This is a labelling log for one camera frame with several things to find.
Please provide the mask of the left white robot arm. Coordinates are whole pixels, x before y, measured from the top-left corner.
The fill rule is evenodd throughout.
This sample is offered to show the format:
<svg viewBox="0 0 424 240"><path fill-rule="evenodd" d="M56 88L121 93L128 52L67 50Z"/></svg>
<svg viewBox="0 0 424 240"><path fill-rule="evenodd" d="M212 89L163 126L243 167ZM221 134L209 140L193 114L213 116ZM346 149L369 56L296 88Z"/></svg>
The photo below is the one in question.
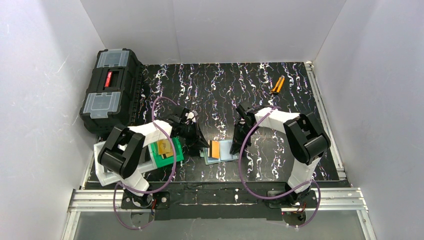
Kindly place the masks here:
<svg viewBox="0 0 424 240"><path fill-rule="evenodd" d="M154 194L165 186L149 190L150 184L139 168L141 157L150 144L160 140L183 138L189 148L197 151L209 147L201 132L197 113L176 105L166 117L138 126L116 125L96 156L99 165L118 178L118 184L137 196Z"/></svg>

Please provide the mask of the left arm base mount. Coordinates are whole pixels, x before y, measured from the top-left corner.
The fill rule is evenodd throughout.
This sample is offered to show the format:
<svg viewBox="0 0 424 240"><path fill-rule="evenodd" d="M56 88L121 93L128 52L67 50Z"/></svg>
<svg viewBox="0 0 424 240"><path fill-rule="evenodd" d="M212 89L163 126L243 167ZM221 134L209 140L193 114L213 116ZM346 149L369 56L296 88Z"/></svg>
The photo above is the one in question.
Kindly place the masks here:
<svg viewBox="0 0 424 240"><path fill-rule="evenodd" d="M146 217L149 224L155 219L156 210L167 210L170 207L171 195L167 191L138 196L129 190L124 190L120 208L129 210L133 226L142 226L142 217Z"/></svg>

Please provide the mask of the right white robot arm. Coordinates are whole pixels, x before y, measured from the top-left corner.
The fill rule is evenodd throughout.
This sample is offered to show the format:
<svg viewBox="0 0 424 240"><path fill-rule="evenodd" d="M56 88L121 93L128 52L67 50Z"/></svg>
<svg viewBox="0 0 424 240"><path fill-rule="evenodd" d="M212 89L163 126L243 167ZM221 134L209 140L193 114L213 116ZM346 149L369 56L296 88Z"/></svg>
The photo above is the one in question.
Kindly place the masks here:
<svg viewBox="0 0 424 240"><path fill-rule="evenodd" d="M307 193L313 181L313 173L319 161L331 147L327 133L314 119L313 114L284 112L276 106L240 104L236 108L239 118L234 126L230 154L243 154L250 146L251 135L258 128L269 128L286 135L294 163L285 192L276 196L262 196L250 190L242 178L244 188L263 200L275 200L289 195Z"/></svg>

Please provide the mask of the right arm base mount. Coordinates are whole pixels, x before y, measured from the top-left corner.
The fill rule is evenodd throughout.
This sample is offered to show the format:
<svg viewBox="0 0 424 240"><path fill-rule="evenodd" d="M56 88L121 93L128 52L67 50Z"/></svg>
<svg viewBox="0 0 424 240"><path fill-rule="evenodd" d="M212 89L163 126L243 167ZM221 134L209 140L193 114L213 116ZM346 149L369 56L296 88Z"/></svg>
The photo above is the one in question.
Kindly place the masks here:
<svg viewBox="0 0 424 240"><path fill-rule="evenodd" d="M265 200L271 209L282 210L282 219L287 227L299 229L309 224L316 216L321 205L321 191L307 190L272 200Z"/></svg>

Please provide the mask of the green plastic bin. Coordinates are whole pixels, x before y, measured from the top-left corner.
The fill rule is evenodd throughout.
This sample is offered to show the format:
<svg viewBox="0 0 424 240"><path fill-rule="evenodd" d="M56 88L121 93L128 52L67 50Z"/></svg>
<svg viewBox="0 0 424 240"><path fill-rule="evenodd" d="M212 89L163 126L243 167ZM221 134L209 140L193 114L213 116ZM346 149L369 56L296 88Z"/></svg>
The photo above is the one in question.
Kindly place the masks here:
<svg viewBox="0 0 424 240"><path fill-rule="evenodd" d="M155 164L156 168L172 165L174 163L174 156L176 161L181 162L184 159L182 146L178 137L172 138L175 151L168 139L159 140L148 145L150 159Z"/></svg>

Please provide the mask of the white bin with silver cards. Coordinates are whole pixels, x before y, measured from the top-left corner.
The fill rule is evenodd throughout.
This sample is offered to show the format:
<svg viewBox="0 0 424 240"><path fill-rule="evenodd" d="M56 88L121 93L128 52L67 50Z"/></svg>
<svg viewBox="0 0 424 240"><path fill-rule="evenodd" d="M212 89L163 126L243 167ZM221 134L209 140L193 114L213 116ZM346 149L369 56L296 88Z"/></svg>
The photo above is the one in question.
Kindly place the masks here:
<svg viewBox="0 0 424 240"><path fill-rule="evenodd" d="M104 145L104 141L98 142L93 145L95 174L102 187L122 181L119 176L115 175L113 172L109 171L106 167L104 167L98 162L100 151L102 150Z"/></svg>

